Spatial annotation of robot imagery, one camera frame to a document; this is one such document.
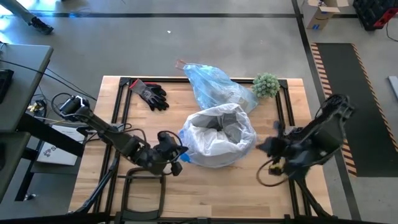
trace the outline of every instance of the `glove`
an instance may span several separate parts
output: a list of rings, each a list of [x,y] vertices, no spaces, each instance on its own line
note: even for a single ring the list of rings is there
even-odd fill
[[[155,83],[145,84],[137,79],[130,89],[138,93],[138,95],[149,105],[150,110],[154,111],[157,108],[159,111],[166,110],[169,104],[166,103],[166,92],[162,87]]]

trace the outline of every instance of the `blue plastic bag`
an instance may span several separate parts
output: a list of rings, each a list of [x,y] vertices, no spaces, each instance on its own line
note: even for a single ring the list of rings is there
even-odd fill
[[[248,114],[258,104],[254,93],[232,82],[219,68],[187,63],[183,71],[193,87],[193,93],[202,110],[226,103],[236,103]]]

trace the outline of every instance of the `yellow and black hazard tape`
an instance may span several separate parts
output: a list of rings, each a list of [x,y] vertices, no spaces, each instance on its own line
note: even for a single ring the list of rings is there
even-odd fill
[[[322,58],[318,51],[317,44],[311,44],[311,50],[312,50],[313,59],[315,61],[315,65],[317,66],[319,79],[321,80],[323,94],[325,94],[325,98],[327,99],[330,95],[332,95],[333,92],[331,90],[328,80],[328,75],[326,74],[325,67],[323,66]],[[343,158],[346,164],[348,174],[353,177],[356,177],[357,175],[356,175],[355,162],[353,159],[353,155],[349,149],[348,141],[346,139],[344,140],[341,152],[343,153]]]
[[[359,57],[358,50],[357,50],[357,48],[355,47],[354,44],[351,44],[351,45],[352,45],[353,48],[354,48],[356,57],[358,58],[358,62],[359,62],[359,64],[360,64],[361,68],[362,68],[362,71],[363,71],[363,73],[364,73],[364,75],[365,75],[365,79],[366,79],[366,81],[367,81],[367,83],[368,83],[368,85],[369,85],[369,89],[371,90],[371,93],[372,93],[372,95],[373,95],[373,99],[374,99],[374,101],[376,102],[376,106],[377,106],[377,108],[379,108],[379,112],[380,112],[381,118],[383,119],[384,124],[386,125],[386,128],[387,128],[387,131],[388,131],[388,133],[389,133],[389,135],[390,135],[392,144],[394,145],[396,151],[398,152],[398,144],[397,144],[397,142],[396,142],[396,140],[395,140],[395,138],[394,138],[394,135],[392,134],[392,131],[391,131],[390,125],[388,124],[387,118],[386,118],[386,116],[384,115],[383,110],[382,110],[381,107],[380,107],[379,100],[377,99],[376,94],[374,93],[374,90],[373,90],[373,87],[372,87],[372,83],[371,83],[371,81],[370,81],[370,79],[369,79],[369,77],[368,77],[368,73],[366,72],[365,66],[363,66],[363,63],[362,63],[361,58]]]

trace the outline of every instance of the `black floor mat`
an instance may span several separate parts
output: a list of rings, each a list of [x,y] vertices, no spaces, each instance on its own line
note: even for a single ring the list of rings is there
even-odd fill
[[[312,50],[326,97],[345,94],[356,107],[345,126],[343,156],[348,172],[358,177],[398,177],[397,143],[356,47],[312,44]]]

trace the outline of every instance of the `white paper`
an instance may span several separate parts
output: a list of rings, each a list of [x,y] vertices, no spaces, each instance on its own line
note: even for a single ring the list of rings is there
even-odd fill
[[[52,128],[61,132],[62,134],[69,136],[70,138],[78,142],[83,142],[85,138],[84,135],[77,132],[75,128],[69,128],[57,125],[53,125]],[[70,154],[69,152],[65,152],[64,150],[59,149],[51,145],[50,143],[45,142],[37,158],[37,161],[74,166],[76,159],[77,156]]]

